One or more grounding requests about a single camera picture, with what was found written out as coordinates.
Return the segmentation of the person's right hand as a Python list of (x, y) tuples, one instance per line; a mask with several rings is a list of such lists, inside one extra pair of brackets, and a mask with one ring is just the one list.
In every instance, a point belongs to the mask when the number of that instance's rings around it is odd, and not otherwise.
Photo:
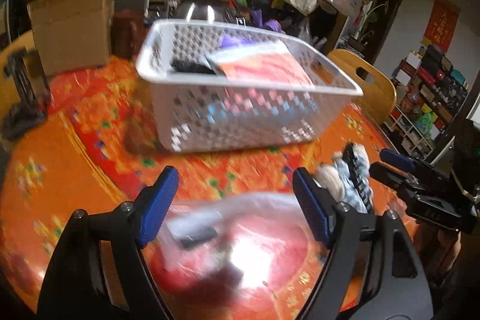
[(461, 251), (461, 234), (459, 231), (439, 230), (433, 244), (434, 252), (427, 269), (431, 274), (444, 274), (450, 271)]

